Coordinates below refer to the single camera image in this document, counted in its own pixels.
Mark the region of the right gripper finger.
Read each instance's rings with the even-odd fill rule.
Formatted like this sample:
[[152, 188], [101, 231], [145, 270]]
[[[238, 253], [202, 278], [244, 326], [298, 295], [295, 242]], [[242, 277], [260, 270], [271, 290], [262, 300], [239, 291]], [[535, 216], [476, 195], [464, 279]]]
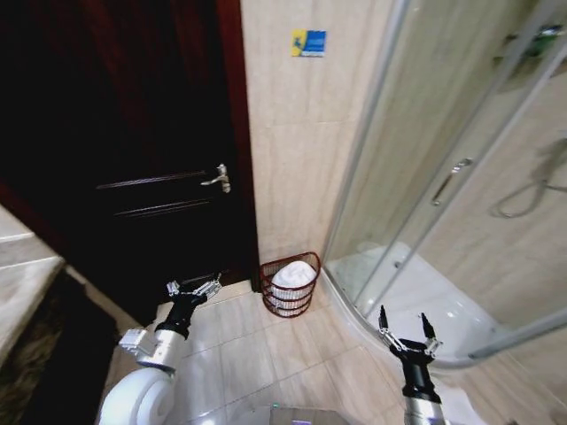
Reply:
[[402, 344], [400, 340], [391, 332], [389, 328], [386, 310], [383, 305], [380, 306], [378, 315], [378, 334], [380, 335], [381, 340], [389, 349], [393, 348], [395, 351], [402, 350]]
[[423, 334], [425, 337], [425, 341], [420, 348], [420, 353], [424, 357], [434, 357], [436, 351], [443, 345], [443, 342], [438, 340], [435, 329], [425, 313], [421, 313], [420, 318], [422, 320]]

